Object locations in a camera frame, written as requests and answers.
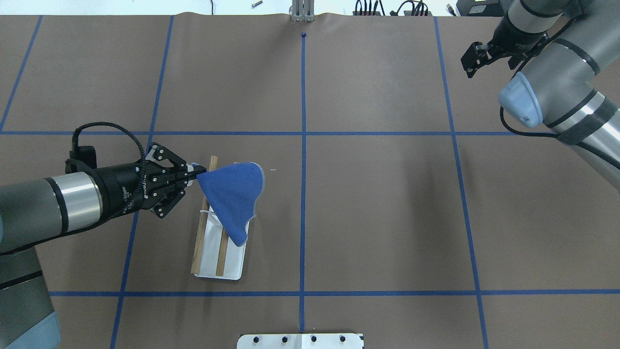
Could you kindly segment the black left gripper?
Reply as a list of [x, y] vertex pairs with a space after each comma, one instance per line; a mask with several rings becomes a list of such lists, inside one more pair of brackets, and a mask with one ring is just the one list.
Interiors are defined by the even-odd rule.
[[165, 146], [153, 143], [146, 155], [146, 180], [142, 184], [138, 162], [94, 169], [92, 177], [101, 197], [100, 221], [119, 212], [126, 216], [150, 210], [163, 219], [186, 194], [189, 182], [206, 173], [201, 165], [190, 165]]

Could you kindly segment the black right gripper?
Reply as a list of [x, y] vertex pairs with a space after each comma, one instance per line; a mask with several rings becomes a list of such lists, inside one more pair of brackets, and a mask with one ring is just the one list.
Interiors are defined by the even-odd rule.
[[460, 62], [467, 78], [472, 78], [482, 67], [499, 58], [529, 53], [545, 38], [552, 26], [551, 17], [518, 17], [512, 20], [503, 16], [488, 45], [473, 42], [463, 53]]

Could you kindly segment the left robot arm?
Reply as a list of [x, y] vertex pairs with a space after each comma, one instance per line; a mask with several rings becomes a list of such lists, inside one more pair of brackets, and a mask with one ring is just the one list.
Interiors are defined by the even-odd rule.
[[65, 174], [1, 188], [1, 347], [55, 349], [58, 314], [35, 247], [149, 210], [165, 217], [206, 172], [154, 143], [145, 159], [98, 168], [93, 146], [73, 146]]

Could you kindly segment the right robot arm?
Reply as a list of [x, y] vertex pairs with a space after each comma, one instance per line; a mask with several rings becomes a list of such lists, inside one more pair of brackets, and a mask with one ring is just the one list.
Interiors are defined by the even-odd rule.
[[510, 132], [568, 146], [613, 187], [619, 187], [619, 107], [591, 80], [619, 58], [617, 0], [512, 0], [492, 39], [461, 57], [468, 78], [509, 59], [514, 76], [498, 94], [505, 113], [528, 128]]

